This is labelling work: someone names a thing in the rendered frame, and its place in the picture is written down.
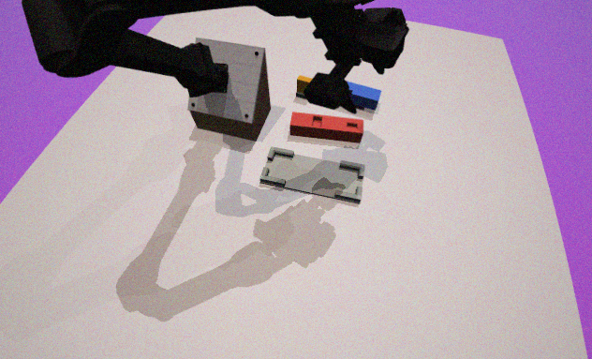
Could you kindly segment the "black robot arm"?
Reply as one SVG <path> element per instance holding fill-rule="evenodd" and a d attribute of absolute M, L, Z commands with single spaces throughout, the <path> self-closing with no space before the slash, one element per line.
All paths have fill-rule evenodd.
<path fill-rule="evenodd" d="M 317 29 L 342 22 L 353 7 L 375 0 L 22 0 L 38 62 L 65 78 L 83 77 L 112 65 L 175 77 L 190 97 L 226 93 L 229 66 L 213 63 L 209 46 L 183 48 L 128 29 L 138 19 L 256 6 L 275 17 L 310 18 Z M 383 68 L 396 65 L 408 34 L 401 8 L 348 30 L 348 60 Z M 227 66 L 227 67 L 226 67 Z M 225 90 L 225 92 L 224 92 Z"/>

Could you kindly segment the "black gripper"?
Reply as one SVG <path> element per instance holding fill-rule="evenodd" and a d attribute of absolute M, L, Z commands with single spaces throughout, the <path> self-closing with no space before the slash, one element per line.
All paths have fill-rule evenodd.
<path fill-rule="evenodd" d="M 391 10 L 390 7 L 372 7 L 367 8 L 365 13 L 370 22 L 375 22 L 378 17 L 381 20 L 386 18 L 389 10 Z M 326 60 L 333 60 L 336 65 L 329 74 L 317 73 L 306 86 L 303 93 L 309 104 L 330 110 L 342 107 L 350 113 L 357 113 L 350 98 L 352 90 L 348 90 L 349 85 L 345 81 L 354 67 L 348 60 L 348 47 L 345 38 L 351 27 L 355 32 L 360 27 L 358 17 L 362 12 L 362 9 L 353 7 L 351 13 L 342 22 L 330 28 L 316 28 L 313 31 L 314 39 L 321 39 L 327 49 L 324 54 Z"/>

